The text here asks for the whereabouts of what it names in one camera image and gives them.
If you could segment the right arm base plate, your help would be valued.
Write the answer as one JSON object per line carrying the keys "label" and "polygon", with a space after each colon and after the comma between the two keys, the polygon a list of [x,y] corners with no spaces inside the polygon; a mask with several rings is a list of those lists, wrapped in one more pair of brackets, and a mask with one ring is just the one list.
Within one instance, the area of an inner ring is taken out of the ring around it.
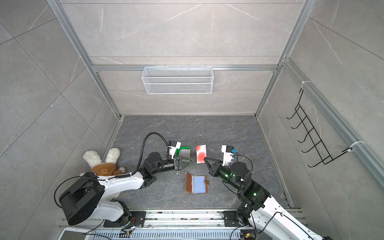
{"label": "right arm base plate", "polygon": [[249,211],[223,211],[222,218],[224,220],[225,227],[240,227],[240,226],[248,226]]}

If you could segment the brown leather card holder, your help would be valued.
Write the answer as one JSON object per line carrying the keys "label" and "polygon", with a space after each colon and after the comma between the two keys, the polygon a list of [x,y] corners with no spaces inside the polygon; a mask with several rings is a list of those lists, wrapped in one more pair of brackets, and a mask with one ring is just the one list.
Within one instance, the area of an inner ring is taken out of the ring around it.
{"label": "brown leather card holder", "polygon": [[207,194],[209,186],[207,176],[193,176],[186,173],[186,191],[191,194]]}

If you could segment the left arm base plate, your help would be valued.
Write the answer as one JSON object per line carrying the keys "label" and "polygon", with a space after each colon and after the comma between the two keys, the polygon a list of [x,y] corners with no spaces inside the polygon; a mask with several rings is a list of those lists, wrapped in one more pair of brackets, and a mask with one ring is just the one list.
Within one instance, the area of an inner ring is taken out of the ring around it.
{"label": "left arm base plate", "polygon": [[105,220],[104,228],[118,228],[118,227],[142,227],[146,219],[146,211],[133,211],[129,214],[123,214],[116,222]]}

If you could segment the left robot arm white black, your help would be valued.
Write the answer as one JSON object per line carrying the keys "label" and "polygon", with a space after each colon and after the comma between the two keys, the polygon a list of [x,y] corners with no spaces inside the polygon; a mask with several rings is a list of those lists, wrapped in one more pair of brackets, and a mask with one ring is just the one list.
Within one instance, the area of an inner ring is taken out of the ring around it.
{"label": "left robot arm white black", "polygon": [[105,220],[106,227],[123,227],[130,223],[132,214],[124,202],[110,201],[111,195],[148,187],[156,180],[156,173],[183,170],[192,161],[184,156],[163,160],[159,153],[152,152],[135,174],[84,174],[59,197],[59,202],[70,226],[94,218]]}

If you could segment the green plastic card tray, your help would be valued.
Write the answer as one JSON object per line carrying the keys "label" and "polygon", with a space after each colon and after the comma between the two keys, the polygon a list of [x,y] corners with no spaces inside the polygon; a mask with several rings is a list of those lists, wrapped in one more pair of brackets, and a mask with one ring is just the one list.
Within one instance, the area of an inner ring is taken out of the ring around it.
{"label": "green plastic card tray", "polygon": [[187,157],[187,158],[190,158],[191,157],[191,148],[190,147],[180,147],[176,153],[175,153],[175,156],[176,157]]}

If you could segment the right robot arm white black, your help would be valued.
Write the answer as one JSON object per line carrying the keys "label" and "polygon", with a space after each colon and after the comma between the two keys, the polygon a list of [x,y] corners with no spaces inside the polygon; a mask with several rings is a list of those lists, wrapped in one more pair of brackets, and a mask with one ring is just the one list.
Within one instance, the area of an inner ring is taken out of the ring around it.
{"label": "right robot arm white black", "polygon": [[220,160],[205,157],[209,174],[219,177],[223,183],[235,188],[235,195],[242,202],[237,209],[237,219],[266,233],[274,240],[330,240],[307,228],[260,184],[252,179],[252,173],[245,163],[234,162],[223,166]]}

